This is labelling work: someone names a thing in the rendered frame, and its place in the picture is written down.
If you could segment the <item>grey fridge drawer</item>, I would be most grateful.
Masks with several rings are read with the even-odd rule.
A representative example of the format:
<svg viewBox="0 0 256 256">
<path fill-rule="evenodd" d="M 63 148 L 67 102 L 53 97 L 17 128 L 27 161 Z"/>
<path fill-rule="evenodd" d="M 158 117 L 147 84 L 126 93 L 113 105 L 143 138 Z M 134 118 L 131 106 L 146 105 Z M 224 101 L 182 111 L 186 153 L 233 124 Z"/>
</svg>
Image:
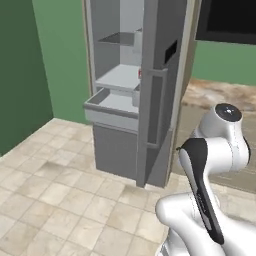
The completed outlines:
<svg viewBox="0 0 256 256">
<path fill-rule="evenodd" d="M 132 96 L 126 92 L 102 88 L 83 107 L 86 119 L 92 123 L 138 131 L 139 109 L 133 106 Z"/>
</svg>

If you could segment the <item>white carton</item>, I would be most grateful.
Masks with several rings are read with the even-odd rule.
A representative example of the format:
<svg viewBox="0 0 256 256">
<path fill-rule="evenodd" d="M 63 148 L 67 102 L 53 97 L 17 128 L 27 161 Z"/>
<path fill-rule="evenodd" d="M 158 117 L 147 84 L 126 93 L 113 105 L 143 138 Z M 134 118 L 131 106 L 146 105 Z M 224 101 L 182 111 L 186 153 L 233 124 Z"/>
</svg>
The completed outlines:
<svg viewBox="0 0 256 256">
<path fill-rule="evenodd" d="M 142 30 L 136 30 L 134 33 L 134 52 L 136 54 L 140 54 L 142 52 L 142 39 L 143 39 L 143 34 Z"/>
</svg>

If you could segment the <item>grey fridge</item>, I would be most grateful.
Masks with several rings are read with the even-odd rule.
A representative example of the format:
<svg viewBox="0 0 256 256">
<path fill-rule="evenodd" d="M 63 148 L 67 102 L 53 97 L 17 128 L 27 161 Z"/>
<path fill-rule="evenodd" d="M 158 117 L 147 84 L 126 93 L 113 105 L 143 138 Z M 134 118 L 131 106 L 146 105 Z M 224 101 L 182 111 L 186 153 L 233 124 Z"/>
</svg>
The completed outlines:
<svg viewBox="0 0 256 256">
<path fill-rule="evenodd" d="M 133 106 L 139 109 L 141 79 L 138 78 L 138 70 L 141 69 L 142 52 L 136 54 L 133 48 L 135 31 L 141 29 L 143 34 L 145 1 L 84 0 L 91 97 L 102 88 L 118 90 L 130 94 Z M 185 49 L 179 61 L 178 88 L 175 90 L 169 130 L 145 185 L 163 187 L 169 179 L 181 101 L 192 73 L 201 2 L 198 0 L 196 4 L 191 31 L 183 44 Z M 98 123 L 92 125 L 97 169 L 136 182 L 138 131 Z"/>
</svg>

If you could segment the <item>grey fridge door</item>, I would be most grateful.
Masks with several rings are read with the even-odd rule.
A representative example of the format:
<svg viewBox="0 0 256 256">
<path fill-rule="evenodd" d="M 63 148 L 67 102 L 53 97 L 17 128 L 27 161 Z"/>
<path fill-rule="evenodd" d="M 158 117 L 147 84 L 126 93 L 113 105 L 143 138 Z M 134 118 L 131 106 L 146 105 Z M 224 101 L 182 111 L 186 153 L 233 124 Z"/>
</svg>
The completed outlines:
<svg viewBox="0 0 256 256">
<path fill-rule="evenodd" d="M 136 185 L 153 171 L 174 113 L 181 52 L 198 0 L 146 0 L 144 5 Z"/>
</svg>

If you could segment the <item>black wall cabinet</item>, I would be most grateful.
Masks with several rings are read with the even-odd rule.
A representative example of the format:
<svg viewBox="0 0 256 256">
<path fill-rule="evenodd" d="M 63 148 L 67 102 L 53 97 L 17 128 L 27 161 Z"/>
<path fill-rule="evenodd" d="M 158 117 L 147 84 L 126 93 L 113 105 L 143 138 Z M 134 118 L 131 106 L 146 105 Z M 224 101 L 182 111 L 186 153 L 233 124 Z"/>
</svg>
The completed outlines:
<svg viewBox="0 0 256 256">
<path fill-rule="evenodd" d="M 196 39 L 256 46 L 256 0 L 202 0 Z"/>
</svg>

